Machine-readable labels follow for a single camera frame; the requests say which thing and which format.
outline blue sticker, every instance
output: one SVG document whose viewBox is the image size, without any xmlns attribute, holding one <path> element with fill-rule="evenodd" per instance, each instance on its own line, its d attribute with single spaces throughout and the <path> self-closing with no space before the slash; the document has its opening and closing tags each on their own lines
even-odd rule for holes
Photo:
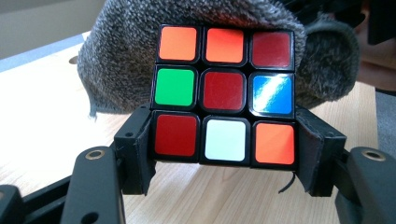
<svg viewBox="0 0 396 224">
<path fill-rule="evenodd" d="M 253 110 L 259 113 L 284 114 L 292 110 L 292 82 L 287 76 L 253 78 Z"/>
</svg>

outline rubik's cube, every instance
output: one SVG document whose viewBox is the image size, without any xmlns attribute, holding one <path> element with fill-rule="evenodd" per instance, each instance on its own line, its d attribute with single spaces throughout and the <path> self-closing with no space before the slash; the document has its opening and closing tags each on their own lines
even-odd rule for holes
<svg viewBox="0 0 396 224">
<path fill-rule="evenodd" d="M 287 30 L 162 25 L 148 155 L 295 170 L 293 39 Z"/>
</svg>

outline screw hole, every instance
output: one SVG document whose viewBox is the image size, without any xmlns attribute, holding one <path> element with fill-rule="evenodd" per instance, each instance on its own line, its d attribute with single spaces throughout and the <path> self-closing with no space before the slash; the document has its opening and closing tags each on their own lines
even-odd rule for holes
<svg viewBox="0 0 396 224">
<path fill-rule="evenodd" d="M 93 161 L 93 160 L 97 160 L 102 158 L 105 155 L 105 152 L 103 150 L 94 150 L 94 151 L 90 151 L 85 158 Z"/>
<path fill-rule="evenodd" d="M 92 224 L 95 223 L 99 218 L 99 215 L 97 213 L 89 213 L 87 215 L 85 215 L 82 220 L 81 223 L 82 224 Z"/>
<path fill-rule="evenodd" d="M 384 161 L 386 159 L 385 156 L 382 155 L 381 153 L 372 150 L 364 150 L 362 154 L 366 158 L 373 161 Z"/>
</svg>

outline metal screw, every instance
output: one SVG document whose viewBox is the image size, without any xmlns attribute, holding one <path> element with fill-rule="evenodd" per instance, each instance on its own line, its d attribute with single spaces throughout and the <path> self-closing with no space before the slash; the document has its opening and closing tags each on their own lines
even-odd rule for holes
<svg viewBox="0 0 396 224">
<path fill-rule="evenodd" d="M 87 153 L 85 158 L 87 160 L 93 161 L 93 160 L 101 159 L 103 156 L 105 156 L 105 152 L 103 150 L 94 150 Z"/>
</svg>

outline green sticker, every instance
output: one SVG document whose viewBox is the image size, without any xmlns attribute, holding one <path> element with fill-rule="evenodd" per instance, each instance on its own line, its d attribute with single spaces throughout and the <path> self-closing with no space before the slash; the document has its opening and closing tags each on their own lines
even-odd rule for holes
<svg viewBox="0 0 396 224">
<path fill-rule="evenodd" d="M 195 74 L 191 70 L 160 69 L 155 87 L 155 103 L 158 105 L 191 105 L 194 76 Z"/>
</svg>

